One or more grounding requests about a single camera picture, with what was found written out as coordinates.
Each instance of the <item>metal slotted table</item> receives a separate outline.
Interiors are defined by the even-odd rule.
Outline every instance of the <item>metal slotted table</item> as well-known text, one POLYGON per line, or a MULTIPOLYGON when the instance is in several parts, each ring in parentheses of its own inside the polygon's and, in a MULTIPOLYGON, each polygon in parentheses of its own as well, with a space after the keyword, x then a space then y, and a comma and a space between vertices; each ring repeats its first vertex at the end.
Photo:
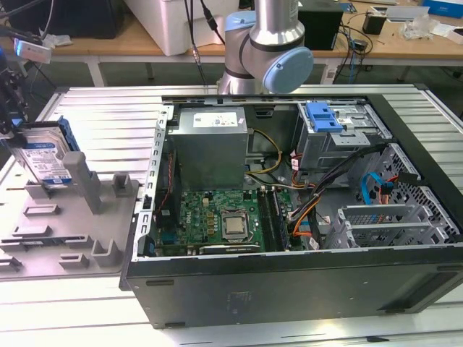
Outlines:
MULTIPOLYGON (((463 192, 463 124, 428 90, 317 85, 297 93, 383 95, 463 192)), ((90 170, 100 179, 127 172, 144 182, 161 96, 215 94, 214 87, 71 88, 55 94, 38 120, 68 119, 90 170)), ((21 212, 26 181, 12 158, 0 171, 0 236, 9 234, 11 216, 21 212)), ((363 346, 374 336, 387 339, 381 345, 388 347, 463 345, 462 286, 420 314, 154 330, 133 293, 118 285, 118 277, 1 282, 0 339, 5 346, 62 346, 63 337, 81 346, 103 340, 122 346, 133 343, 133 336, 154 346, 313 346, 321 341, 363 346)))

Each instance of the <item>black box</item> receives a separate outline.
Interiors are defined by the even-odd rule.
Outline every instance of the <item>black box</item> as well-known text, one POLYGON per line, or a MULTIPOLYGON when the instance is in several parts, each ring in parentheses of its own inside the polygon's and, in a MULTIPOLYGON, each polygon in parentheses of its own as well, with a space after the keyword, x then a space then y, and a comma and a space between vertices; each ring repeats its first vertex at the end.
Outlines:
MULTIPOLYGON (((1 0, 6 12, 32 0, 1 0)), ((51 0, 31 7, 9 19, 11 26, 39 34, 50 13, 51 0)), ((73 38, 115 38, 124 22, 122 0, 55 0, 50 34, 73 38)))
POLYGON ((365 21, 363 22, 362 30, 365 34, 379 35, 383 29, 386 16, 375 16, 367 13, 365 21))
POLYGON ((313 51, 332 51, 343 10, 333 0, 300 0, 299 21, 305 26, 305 46, 313 51))

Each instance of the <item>cpu socket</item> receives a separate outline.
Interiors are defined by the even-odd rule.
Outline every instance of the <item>cpu socket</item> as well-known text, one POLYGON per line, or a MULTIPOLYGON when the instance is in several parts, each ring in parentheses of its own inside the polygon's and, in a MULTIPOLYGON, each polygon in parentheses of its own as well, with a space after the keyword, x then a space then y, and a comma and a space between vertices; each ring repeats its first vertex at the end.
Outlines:
POLYGON ((242 242, 248 235, 248 217, 244 210, 225 210, 221 212, 222 239, 228 242, 242 242))

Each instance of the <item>motherboard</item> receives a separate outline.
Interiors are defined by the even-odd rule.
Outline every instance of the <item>motherboard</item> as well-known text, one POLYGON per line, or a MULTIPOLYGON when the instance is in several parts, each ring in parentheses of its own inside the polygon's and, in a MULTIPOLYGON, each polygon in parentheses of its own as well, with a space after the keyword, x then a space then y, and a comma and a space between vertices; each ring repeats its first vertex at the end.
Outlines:
POLYGON ((181 200, 179 227, 175 233, 161 233, 163 250, 167 253, 170 250, 192 255, 201 252, 201 247, 210 247, 206 251, 217 253, 218 249, 211 246, 219 245, 224 252, 230 246, 248 245, 254 252, 289 246, 286 235, 273 238, 273 233, 281 230, 280 226, 273 227, 273 223, 284 221, 293 208, 285 189, 187 191, 182 193, 181 200))

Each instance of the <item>sticker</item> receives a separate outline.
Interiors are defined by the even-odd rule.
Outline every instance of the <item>sticker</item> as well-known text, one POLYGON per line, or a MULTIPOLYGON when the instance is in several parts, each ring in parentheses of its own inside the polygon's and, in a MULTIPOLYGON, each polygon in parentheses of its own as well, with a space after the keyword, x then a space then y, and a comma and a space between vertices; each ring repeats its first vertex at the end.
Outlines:
POLYGON ((319 226, 329 226, 331 224, 331 219, 329 215, 326 215, 325 217, 321 218, 323 221, 318 222, 319 226))
POLYGON ((338 118, 340 124, 353 124, 354 122, 350 118, 338 118))
POLYGON ((72 177, 56 155, 59 150, 54 143, 28 143, 22 150, 34 175, 48 184, 68 184, 72 177))
POLYGON ((233 291, 226 296, 226 310, 238 317, 249 312, 251 301, 252 291, 233 291))
POLYGON ((195 113, 194 128, 238 127, 236 112, 195 113))
POLYGON ((299 12, 299 6, 300 6, 300 2, 298 0, 291 0, 291 4, 289 5, 290 20, 293 20, 294 18, 297 19, 297 13, 299 12))
POLYGON ((317 242, 315 239, 313 239, 313 238, 310 238, 309 245, 310 245, 315 251, 318 251, 318 249, 320 248, 320 246, 318 245, 318 242, 317 242))
POLYGON ((292 169, 295 171, 299 170, 299 161, 297 159, 291 159, 292 169))

